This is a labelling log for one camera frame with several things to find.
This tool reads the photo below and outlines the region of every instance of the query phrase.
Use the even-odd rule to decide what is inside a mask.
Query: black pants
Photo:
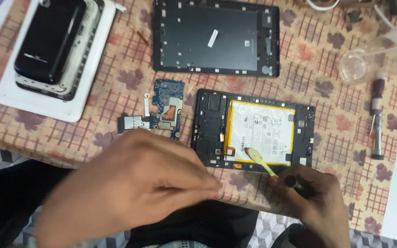
[[[0,170],[0,247],[7,247],[30,215],[71,169],[29,160]],[[245,248],[258,211],[205,201],[173,212],[164,220],[131,230],[127,248],[174,240],[195,240],[213,248]]]

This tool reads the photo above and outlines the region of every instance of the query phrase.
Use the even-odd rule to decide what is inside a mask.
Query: hand
[[[221,183],[178,141],[138,129],[75,170],[47,198],[37,227],[41,248],[158,222],[218,197]]]
[[[288,175],[300,175],[314,189],[315,196],[301,197],[294,188],[284,184]],[[300,219],[306,227],[323,241],[326,248],[349,248],[349,220],[338,179],[300,164],[269,178],[274,191],[288,204],[291,216]]]

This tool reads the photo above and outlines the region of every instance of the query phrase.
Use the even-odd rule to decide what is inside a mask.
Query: table
[[[317,12],[292,1],[266,0],[281,9],[281,76],[278,79],[205,74],[173,74],[151,69],[151,47],[128,27],[133,23],[151,39],[151,2],[124,0],[130,14],[117,13],[82,119],[66,123],[0,105],[0,148],[57,166],[77,167],[117,138],[116,119],[126,112],[143,114],[144,93],[153,94],[156,78],[185,82],[180,140],[190,143],[193,109],[199,88],[311,104],[317,108],[313,167],[335,174],[343,187],[350,227],[381,232],[397,151],[397,76],[384,91],[383,153],[385,161],[370,159],[372,138],[371,85],[341,82],[342,54],[382,34],[386,27],[375,13],[364,10],[363,21],[347,32],[347,10]],[[28,6],[14,2],[0,30],[0,78]],[[162,135],[168,132],[157,131]],[[271,194],[267,175],[238,170],[209,169],[224,184],[221,200],[262,211],[286,214]]]

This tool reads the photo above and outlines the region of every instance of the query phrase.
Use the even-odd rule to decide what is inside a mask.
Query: person's left hand
[[[217,198],[219,188],[192,149],[131,130],[51,193],[37,227],[37,245],[70,247],[155,223],[177,209]]]

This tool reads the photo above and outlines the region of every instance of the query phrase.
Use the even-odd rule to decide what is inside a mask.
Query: floor
[[[28,160],[18,154],[0,150],[0,169],[13,166]],[[29,242],[34,239],[36,220],[41,212],[39,207],[30,217],[29,224],[15,239],[15,245],[28,247]],[[274,240],[291,224],[300,223],[299,220],[260,212],[257,218],[257,225],[247,248],[269,248]],[[397,240],[389,239],[379,235],[367,234],[365,232],[350,229],[351,248],[397,248]],[[128,243],[130,231],[120,232],[106,238],[93,240],[89,247],[95,248],[124,248]]]

